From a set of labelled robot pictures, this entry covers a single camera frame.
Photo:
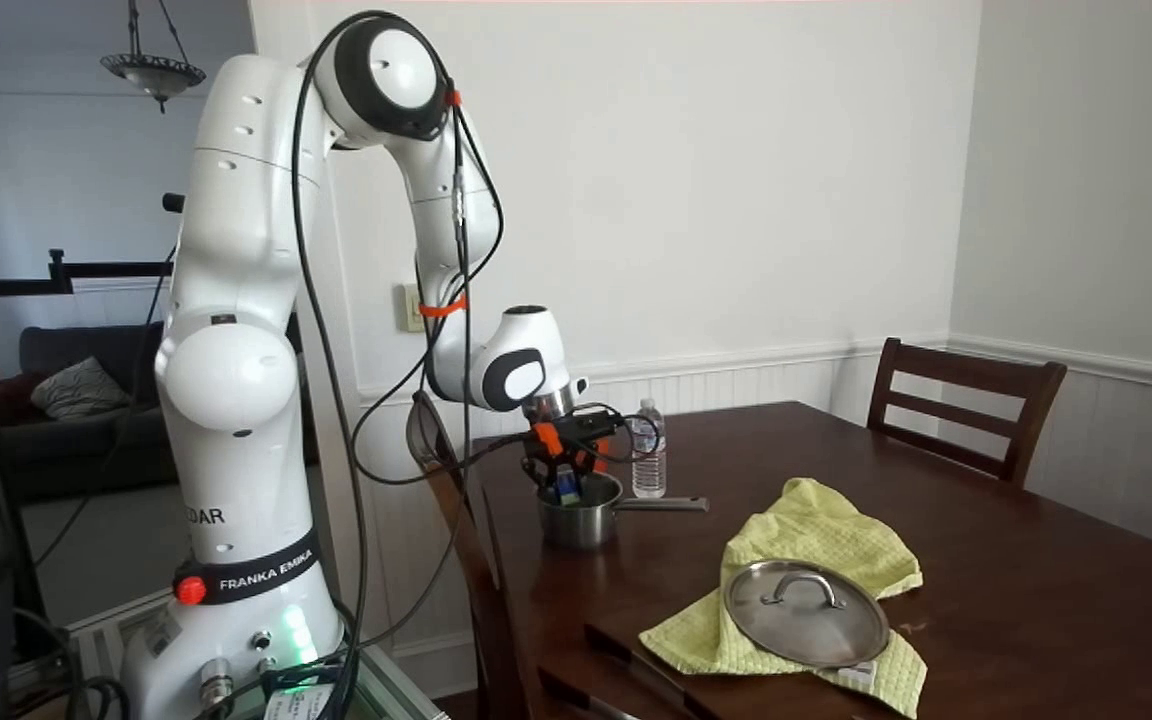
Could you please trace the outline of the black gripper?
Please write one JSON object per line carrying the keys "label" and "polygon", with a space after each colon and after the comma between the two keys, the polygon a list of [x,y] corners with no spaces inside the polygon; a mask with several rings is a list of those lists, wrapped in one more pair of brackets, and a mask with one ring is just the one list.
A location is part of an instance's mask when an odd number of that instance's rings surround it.
{"label": "black gripper", "polygon": [[523,433],[523,473],[539,492],[572,492],[584,475],[609,468],[618,430],[623,421],[609,408],[531,415]]}

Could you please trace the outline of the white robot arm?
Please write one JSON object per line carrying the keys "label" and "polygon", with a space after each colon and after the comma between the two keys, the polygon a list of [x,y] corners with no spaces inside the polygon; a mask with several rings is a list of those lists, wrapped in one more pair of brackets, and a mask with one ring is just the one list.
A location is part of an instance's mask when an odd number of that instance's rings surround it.
{"label": "white robot arm", "polygon": [[162,623],[126,649],[130,720],[200,720],[231,683],[348,649],[314,550],[286,320],[320,169],[357,148],[386,154],[404,177],[430,392],[520,413],[553,466],[572,461],[556,317],[517,304],[486,341],[466,338],[466,279],[505,209],[427,35],[357,12],[299,64],[229,61],[197,134],[155,348],[192,555]]}

